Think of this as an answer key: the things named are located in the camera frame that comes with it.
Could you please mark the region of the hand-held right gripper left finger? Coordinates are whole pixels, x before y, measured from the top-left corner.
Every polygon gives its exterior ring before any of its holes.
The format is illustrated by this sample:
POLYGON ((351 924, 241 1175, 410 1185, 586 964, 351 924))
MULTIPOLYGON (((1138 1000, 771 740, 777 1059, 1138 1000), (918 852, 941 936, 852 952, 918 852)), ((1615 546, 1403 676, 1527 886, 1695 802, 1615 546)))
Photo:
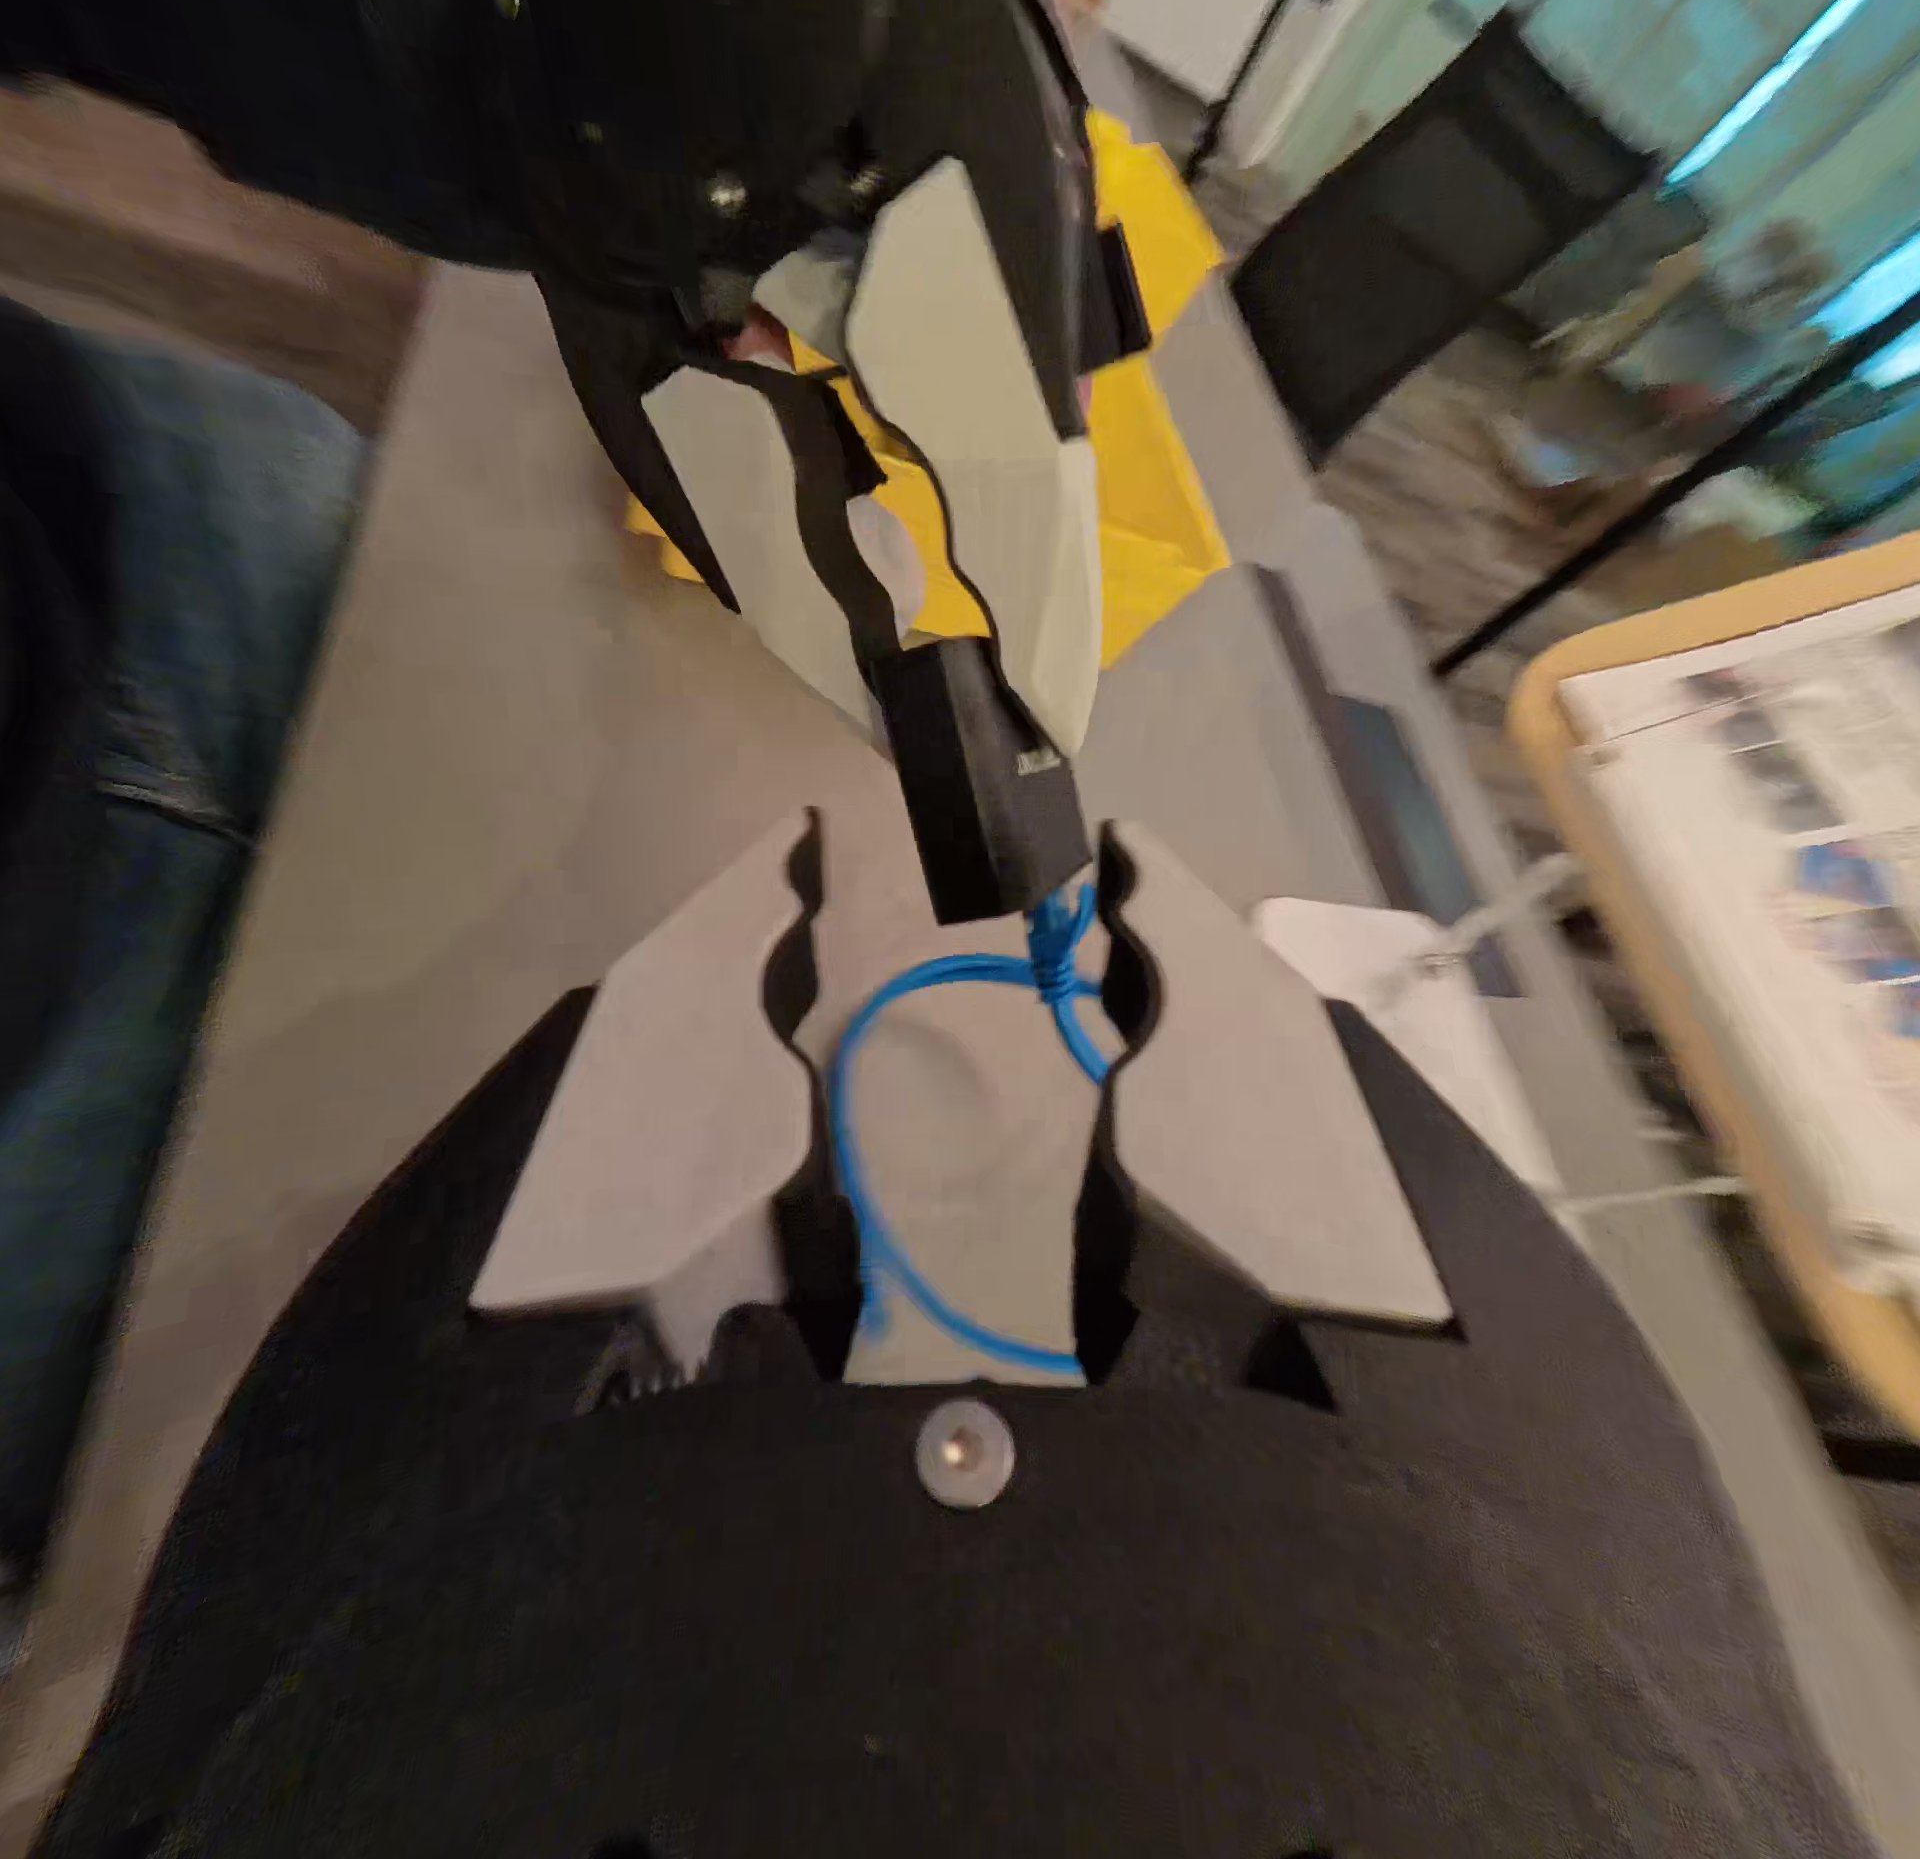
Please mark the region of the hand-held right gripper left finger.
POLYGON ((467 1303, 495 1317, 636 1315, 676 1377, 725 1315, 780 1311, 846 1373, 855 1225, 804 1053, 825 898, 817 810, 777 822, 611 962, 539 1117, 467 1303))

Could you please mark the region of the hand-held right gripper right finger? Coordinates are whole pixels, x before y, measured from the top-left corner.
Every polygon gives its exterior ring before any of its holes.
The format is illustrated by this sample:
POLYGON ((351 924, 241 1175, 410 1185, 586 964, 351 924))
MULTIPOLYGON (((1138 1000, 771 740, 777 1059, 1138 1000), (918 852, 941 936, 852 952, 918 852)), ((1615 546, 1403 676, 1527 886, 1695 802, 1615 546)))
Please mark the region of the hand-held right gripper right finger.
POLYGON ((1307 1325, 1455 1337, 1413 1205, 1319 990, 1148 828, 1096 852, 1120 1037, 1071 1215, 1089 1383, 1319 1383, 1307 1325))

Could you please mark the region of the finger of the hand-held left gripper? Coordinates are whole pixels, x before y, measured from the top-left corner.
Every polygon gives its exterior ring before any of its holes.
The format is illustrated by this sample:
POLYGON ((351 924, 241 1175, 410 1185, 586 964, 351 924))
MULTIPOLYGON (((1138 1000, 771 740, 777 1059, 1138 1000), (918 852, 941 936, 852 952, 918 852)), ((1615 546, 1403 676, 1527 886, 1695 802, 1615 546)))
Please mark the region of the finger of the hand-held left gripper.
POLYGON ((887 566, 871 560, 877 468, 839 394, 771 366, 684 364, 642 410, 732 608, 885 750, 870 672, 900 656, 903 618, 887 566))
POLYGON ((752 306, 842 366, 918 456, 948 564, 1043 742, 1088 740, 1101 658, 1096 462, 1057 432, 965 166, 944 158, 876 216, 858 258, 787 254, 752 306))

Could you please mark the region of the yellow plastic bin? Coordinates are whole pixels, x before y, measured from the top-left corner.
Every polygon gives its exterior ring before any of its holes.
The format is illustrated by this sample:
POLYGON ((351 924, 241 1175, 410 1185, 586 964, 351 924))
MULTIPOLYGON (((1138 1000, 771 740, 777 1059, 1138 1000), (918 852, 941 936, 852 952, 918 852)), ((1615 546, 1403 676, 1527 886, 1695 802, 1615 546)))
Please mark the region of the yellow plastic bin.
MULTIPOLYGON (((1093 374, 1086 398, 1098 486, 1101 666, 1109 668, 1229 562, 1156 376, 1157 342, 1224 254, 1164 148, 1136 142, 1101 110, 1086 122, 1098 222, 1126 238, 1149 328, 1145 352, 1093 374)), ((846 512, 900 630, 926 638, 985 634, 985 614, 950 566, 932 478, 850 382, 835 382, 834 394, 877 466, 876 486, 846 512)))

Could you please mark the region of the black ethernet adapter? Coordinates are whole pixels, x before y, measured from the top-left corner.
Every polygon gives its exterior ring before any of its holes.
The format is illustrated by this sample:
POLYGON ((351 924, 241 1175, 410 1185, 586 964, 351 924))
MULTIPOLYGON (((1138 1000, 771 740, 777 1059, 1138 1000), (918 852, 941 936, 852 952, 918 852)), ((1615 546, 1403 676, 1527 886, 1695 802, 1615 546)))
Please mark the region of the black ethernet adapter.
POLYGON ((1067 760, 1031 726, 984 638, 871 660, 892 754, 939 926, 1033 912, 1092 864, 1067 760))

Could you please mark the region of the white box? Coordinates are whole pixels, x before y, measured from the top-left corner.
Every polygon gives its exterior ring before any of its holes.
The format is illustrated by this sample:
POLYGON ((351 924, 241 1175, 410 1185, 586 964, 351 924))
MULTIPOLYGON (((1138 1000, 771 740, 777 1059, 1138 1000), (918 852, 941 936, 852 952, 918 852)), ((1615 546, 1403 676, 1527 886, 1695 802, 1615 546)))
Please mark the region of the white box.
POLYGON ((1356 1007, 1531 1193, 1561 1199, 1519 1073, 1441 926, 1413 912, 1300 898, 1259 902, 1250 926, 1323 1000, 1356 1007))

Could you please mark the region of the black light stand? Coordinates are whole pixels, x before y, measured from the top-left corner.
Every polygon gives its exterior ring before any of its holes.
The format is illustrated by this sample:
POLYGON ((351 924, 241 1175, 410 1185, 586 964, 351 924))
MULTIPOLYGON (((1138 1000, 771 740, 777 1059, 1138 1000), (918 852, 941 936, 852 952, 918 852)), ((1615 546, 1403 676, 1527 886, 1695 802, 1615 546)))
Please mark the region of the black light stand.
POLYGON ((1225 122, 1231 118, 1238 98, 1246 92, 1247 82, 1252 80, 1263 52, 1267 50, 1271 38, 1278 34, 1280 24, 1289 0, 1263 0, 1259 10, 1258 24, 1242 48, 1236 66, 1220 94, 1205 106, 1201 122, 1198 126, 1195 138, 1188 148, 1184 164, 1179 168, 1182 180, 1188 188, 1193 188, 1208 166, 1213 162, 1215 152, 1221 146, 1225 136, 1225 122))

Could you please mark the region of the black fabric chair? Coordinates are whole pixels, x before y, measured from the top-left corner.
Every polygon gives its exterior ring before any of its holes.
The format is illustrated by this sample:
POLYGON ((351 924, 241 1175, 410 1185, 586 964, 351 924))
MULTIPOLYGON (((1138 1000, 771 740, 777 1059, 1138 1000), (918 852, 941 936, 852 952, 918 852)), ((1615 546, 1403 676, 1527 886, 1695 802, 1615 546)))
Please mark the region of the black fabric chair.
POLYGON ((1312 472, 1408 378, 1491 320, 1537 332, 1561 314, 1508 310, 1574 262, 1598 300, 1660 240, 1708 218, 1667 192, 1498 8, 1389 122, 1229 262, 1225 292, 1312 472))

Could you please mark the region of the wooden framed tray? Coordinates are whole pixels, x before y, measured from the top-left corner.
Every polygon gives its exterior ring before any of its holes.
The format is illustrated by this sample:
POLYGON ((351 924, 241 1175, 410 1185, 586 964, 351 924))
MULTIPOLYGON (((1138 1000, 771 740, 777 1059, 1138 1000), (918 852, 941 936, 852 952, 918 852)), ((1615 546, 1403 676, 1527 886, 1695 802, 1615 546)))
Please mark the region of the wooden framed tray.
POLYGON ((1506 734, 1835 1367, 1917 1431, 1915 534, 1601 624, 1506 734))

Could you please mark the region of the person's leg in jeans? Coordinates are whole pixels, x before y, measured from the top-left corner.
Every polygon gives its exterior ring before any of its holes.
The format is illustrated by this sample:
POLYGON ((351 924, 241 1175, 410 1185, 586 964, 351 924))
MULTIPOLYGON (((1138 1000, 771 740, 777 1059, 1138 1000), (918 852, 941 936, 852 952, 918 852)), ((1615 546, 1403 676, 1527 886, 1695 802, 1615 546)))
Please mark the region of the person's leg in jeans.
POLYGON ((2 1557, 36 1579, 357 520, 295 384, 2 324, 2 1557))

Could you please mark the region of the black stand pole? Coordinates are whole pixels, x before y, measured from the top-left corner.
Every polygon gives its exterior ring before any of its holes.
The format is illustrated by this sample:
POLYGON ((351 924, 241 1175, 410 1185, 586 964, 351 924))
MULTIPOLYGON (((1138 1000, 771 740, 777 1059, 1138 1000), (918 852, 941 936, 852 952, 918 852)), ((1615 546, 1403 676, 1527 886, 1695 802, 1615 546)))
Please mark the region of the black stand pole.
POLYGON ((1498 646, 1509 632, 1536 618, 1548 604, 1571 592, 1610 558, 1660 524, 1681 500, 1724 474, 1748 464, 1757 448, 1789 420, 1826 398, 1860 366, 1887 350, 1917 326, 1917 294, 1885 312, 1869 328, 1835 344, 1808 374, 1752 412, 1739 426, 1700 454, 1672 480, 1608 524, 1592 542, 1566 556, 1556 568, 1506 600, 1487 620, 1476 624, 1430 666, 1433 682, 1445 682, 1462 668, 1498 646))

